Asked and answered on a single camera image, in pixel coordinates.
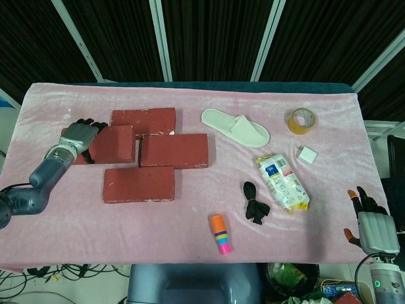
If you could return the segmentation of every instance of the disposable slipper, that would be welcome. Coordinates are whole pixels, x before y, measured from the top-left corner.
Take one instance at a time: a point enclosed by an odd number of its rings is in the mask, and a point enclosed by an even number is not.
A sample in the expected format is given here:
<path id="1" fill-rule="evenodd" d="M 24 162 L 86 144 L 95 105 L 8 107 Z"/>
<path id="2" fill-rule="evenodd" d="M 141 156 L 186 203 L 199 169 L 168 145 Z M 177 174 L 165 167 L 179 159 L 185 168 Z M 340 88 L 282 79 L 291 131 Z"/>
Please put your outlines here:
<path id="1" fill-rule="evenodd" d="M 268 131 L 244 115 L 235 117 L 216 109 L 207 109 L 201 114 L 201 122 L 250 148 L 264 147 L 270 141 Z"/>

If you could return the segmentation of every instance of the yellow tape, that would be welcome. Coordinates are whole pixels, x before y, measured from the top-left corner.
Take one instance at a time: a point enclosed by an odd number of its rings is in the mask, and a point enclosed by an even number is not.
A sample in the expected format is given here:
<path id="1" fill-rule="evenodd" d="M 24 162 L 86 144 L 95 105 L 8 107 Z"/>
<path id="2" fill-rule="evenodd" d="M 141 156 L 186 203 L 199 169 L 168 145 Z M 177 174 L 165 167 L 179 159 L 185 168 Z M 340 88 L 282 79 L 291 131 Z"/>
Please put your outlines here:
<path id="1" fill-rule="evenodd" d="M 220 240 L 220 239 L 225 239 L 225 238 L 227 238 L 227 237 L 228 237 L 228 234 L 225 233 L 225 234 L 220 234 L 219 236 L 216 236 L 215 239 L 218 241 L 218 240 Z"/>
<path id="2" fill-rule="evenodd" d="M 308 133 L 315 124 L 315 114 L 307 108 L 296 109 L 289 118 L 289 129 L 291 132 L 303 135 Z"/>

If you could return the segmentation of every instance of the robotic arm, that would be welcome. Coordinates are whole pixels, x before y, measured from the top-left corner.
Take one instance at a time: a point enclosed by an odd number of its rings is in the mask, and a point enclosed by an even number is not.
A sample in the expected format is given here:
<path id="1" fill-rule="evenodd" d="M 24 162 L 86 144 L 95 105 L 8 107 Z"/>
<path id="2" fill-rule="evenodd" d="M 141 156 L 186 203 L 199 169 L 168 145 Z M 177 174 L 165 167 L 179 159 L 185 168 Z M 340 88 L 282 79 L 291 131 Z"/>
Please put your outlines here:
<path id="1" fill-rule="evenodd" d="M 70 165 L 82 154 L 88 163 L 94 163 L 89 146 L 108 124 L 80 119 L 71 124 L 60 137 L 59 144 L 52 147 L 42 163 L 31 173 L 32 187 L 7 187 L 0 192 L 0 229 L 11 220 L 12 215 L 33 215 L 47 206 L 49 195 Z"/>
<path id="2" fill-rule="evenodd" d="M 347 240 L 359 246 L 368 255 L 356 269 L 356 287 L 360 266 L 369 258 L 373 258 L 370 271 L 376 303 L 403 304 L 405 289 L 401 271 L 392 263 L 399 253 L 394 219 L 388 215 L 384 207 L 378 206 L 373 198 L 368 197 L 363 188 L 357 187 L 357 189 L 360 199 L 352 190 L 349 190 L 348 194 L 358 219 L 360 238 L 354 237 L 349 229 L 344 229 Z"/>

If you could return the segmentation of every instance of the black cord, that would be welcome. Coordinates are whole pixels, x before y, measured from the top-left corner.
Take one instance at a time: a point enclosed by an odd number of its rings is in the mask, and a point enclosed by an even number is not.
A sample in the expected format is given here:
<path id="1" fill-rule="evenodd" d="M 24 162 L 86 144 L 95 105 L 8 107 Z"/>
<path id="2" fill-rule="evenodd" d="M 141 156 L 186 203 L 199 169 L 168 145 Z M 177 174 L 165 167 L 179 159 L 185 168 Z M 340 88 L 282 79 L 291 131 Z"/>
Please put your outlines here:
<path id="1" fill-rule="evenodd" d="M 0 285 L 4 282 L 4 280 L 5 280 L 7 277 L 9 277 L 9 275 L 6 276 L 6 277 L 1 281 Z M 18 295 L 19 295 L 20 293 L 22 293 L 23 290 L 25 289 L 25 287 L 27 286 L 27 282 L 28 282 L 28 281 L 29 281 L 29 279 L 27 279 L 27 276 L 24 274 L 24 282 L 22 282 L 21 284 L 15 286 L 15 287 L 13 287 L 13 288 L 2 289 L 1 291 L 12 290 L 12 289 L 17 288 L 18 286 L 23 285 L 23 287 L 21 288 L 21 290 L 19 290 L 19 292 L 13 294 L 12 296 L 0 297 L 0 300 L 10 299 L 10 298 L 14 298 L 15 296 L 18 296 Z"/>
<path id="2" fill-rule="evenodd" d="M 359 295 L 360 298 L 360 302 L 361 303 L 365 303 L 365 301 L 363 300 L 363 298 L 361 297 L 361 293 L 360 293 L 360 288 L 359 288 L 359 271 L 360 271 L 360 267 L 363 266 L 363 264 L 369 259 L 369 258 L 373 258 L 373 257 L 380 257 L 384 255 L 383 253 L 380 252 L 376 252 L 376 253 L 372 253 L 368 256 L 366 256 L 364 259 L 362 259 L 362 261 L 359 263 L 359 265 L 357 265 L 356 267 L 356 271 L 354 273 L 354 285 L 356 286 L 357 289 L 357 294 Z"/>
<path id="3" fill-rule="evenodd" d="M 127 299 L 127 297 L 125 297 L 124 299 L 122 299 L 121 301 L 118 302 L 118 304 L 124 304 L 124 301 Z"/>
<path id="4" fill-rule="evenodd" d="M 126 274 L 123 274 L 122 272 L 120 272 L 114 265 L 111 265 L 111 266 L 114 268 L 115 272 L 117 274 L 119 274 L 120 276 L 129 277 L 129 275 L 126 275 Z"/>
<path id="5" fill-rule="evenodd" d="M 1 292 L 3 292 L 3 291 L 13 290 L 13 289 L 16 289 L 16 288 L 19 288 L 20 286 L 22 286 L 21 290 L 19 290 L 16 294 L 13 294 L 13 295 L 11 295 L 11 296 L 4 297 L 4 298 L 3 298 L 3 297 L 0 297 L 0 300 L 5 300 L 5 299 L 14 298 L 15 296 L 19 295 L 19 294 L 22 293 L 23 290 L 25 289 L 25 287 L 27 286 L 27 283 L 28 283 L 29 281 L 33 280 L 33 279 L 42 278 L 42 279 L 44 279 L 44 280 L 47 282 L 47 281 L 48 281 L 53 275 L 55 275 L 55 274 L 61 274 L 65 279 L 68 279 L 69 281 L 78 281 L 78 280 L 80 280 L 80 279 L 82 279 L 82 278 L 95 277 L 95 276 L 97 276 L 97 275 L 99 275 L 99 274 L 101 274 L 101 273 L 103 273 L 103 272 L 116 272 L 117 274 L 120 274 L 120 275 L 123 276 L 123 277 L 129 277 L 129 276 L 125 275 L 125 274 L 122 274 L 122 273 L 121 273 L 116 267 L 114 267 L 113 265 L 112 265 L 112 268 L 113 268 L 112 270 L 105 270 L 105 268 L 107 267 L 107 265 L 103 265 L 103 267 L 102 267 L 101 269 L 97 270 L 96 268 L 97 268 L 97 267 L 100 267 L 100 266 L 101 266 L 100 264 L 97 264 L 97 265 L 95 265 L 95 266 L 93 266 L 93 267 L 91 267 L 91 268 L 87 268 L 86 271 L 94 272 L 95 274 L 92 274 L 92 275 L 83 275 L 82 277 L 80 277 L 79 274 L 80 274 L 80 271 L 82 270 L 82 268 L 84 267 L 84 265 L 75 265 L 75 264 L 63 264 L 62 266 L 57 265 L 57 266 L 56 266 L 56 270 L 54 270 L 54 271 L 49 271 L 49 272 L 47 272 L 47 273 L 45 273 L 45 274 L 41 274 L 42 277 L 39 277 L 39 276 L 37 276 L 37 275 L 25 274 L 25 273 L 17 274 L 17 275 L 15 275 L 15 274 L 13 274 L 13 273 L 10 273 L 10 274 L 6 275 L 5 277 L 2 277 L 2 275 L 3 275 L 5 272 L 4 272 L 4 271 L 3 271 L 3 272 L 0 272 L 0 286 L 1 286 L 1 285 L 3 284 L 3 282 L 4 282 L 5 280 L 7 280 L 7 279 L 12 279 L 12 278 L 15 278 L 15 277 L 23 277 L 23 278 L 24 278 L 24 281 L 23 281 L 22 283 L 16 285 L 16 286 L 13 286 L 13 287 L 10 287 L 10 288 L 7 288 L 7 289 L 0 289 L 0 293 L 1 293 Z M 63 273 L 64 270 L 68 271 L 70 274 L 74 275 L 76 278 L 68 277 L 65 273 Z"/>
<path id="6" fill-rule="evenodd" d="M 14 185 L 10 185 L 8 187 L 5 187 L 3 190 L 1 190 L 0 192 L 7 192 L 15 187 L 20 187 L 20 186 L 27 186 L 27 185 L 31 185 L 29 182 L 24 182 L 22 184 L 14 184 Z"/>

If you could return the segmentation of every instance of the robot finger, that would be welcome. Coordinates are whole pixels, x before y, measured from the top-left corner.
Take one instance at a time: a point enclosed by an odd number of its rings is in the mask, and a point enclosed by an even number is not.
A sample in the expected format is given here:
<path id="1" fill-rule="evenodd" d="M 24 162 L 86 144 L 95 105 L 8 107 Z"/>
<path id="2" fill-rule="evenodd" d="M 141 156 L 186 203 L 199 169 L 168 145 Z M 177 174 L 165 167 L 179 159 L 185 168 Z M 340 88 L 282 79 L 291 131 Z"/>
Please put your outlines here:
<path id="1" fill-rule="evenodd" d="M 95 161 L 91 158 L 89 149 L 85 150 L 82 152 L 82 155 L 84 157 L 84 160 L 86 161 L 86 163 L 94 163 Z"/>
<path id="2" fill-rule="evenodd" d="M 378 212 L 381 213 L 381 214 L 384 214 L 384 215 L 388 215 L 388 212 L 382 206 L 378 206 Z"/>
<path id="3" fill-rule="evenodd" d="M 364 211 L 365 212 L 373 212 L 373 208 L 371 207 L 371 203 L 370 203 L 370 201 L 368 199 L 366 191 L 360 186 L 357 186 L 357 191 L 359 191 L 361 205 L 363 206 Z"/>
<path id="4" fill-rule="evenodd" d="M 108 126 L 108 123 L 105 122 L 94 122 L 92 125 L 92 127 L 97 127 L 99 129 L 99 133 Z"/>
<path id="5" fill-rule="evenodd" d="M 94 122 L 94 119 L 88 118 L 85 120 L 85 122 L 83 124 L 85 125 L 91 125 Z"/>
<path id="6" fill-rule="evenodd" d="M 371 208 L 373 209 L 373 212 L 380 213 L 380 209 L 379 209 L 379 207 L 377 205 L 377 202 L 371 197 L 368 197 L 368 201 L 370 202 L 370 205 L 371 205 Z"/>
<path id="7" fill-rule="evenodd" d="M 349 243 L 359 246 L 361 248 L 360 240 L 353 236 L 353 233 L 350 231 L 350 229 L 345 228 L 343 229 L 343 232 L 344 236 L 346 237 Z"/>
<path id="8" fill-rule="evenodd" d="M 108 123 L 106 123 L 106 122 L 100 123 L 100 126 L 99 126 L 99 133 L 100 133 L 105 127 L 107 127 L 107 126 L 108 126 Z"/>
<path id="9" fill-rule="evenodd" d="M 364 211 L 363 207 L 361 206 L 360 200 L 359 200 L 359 196 L 353 191 L 353 190 L 348 190 L 348 195 L 350 196 L 350 199 L 353 202 L 353 207 L 354 207 L 354 211 L 356 212 L 356 217 L 358 218 L 358 214 L 359 212 Z"/>

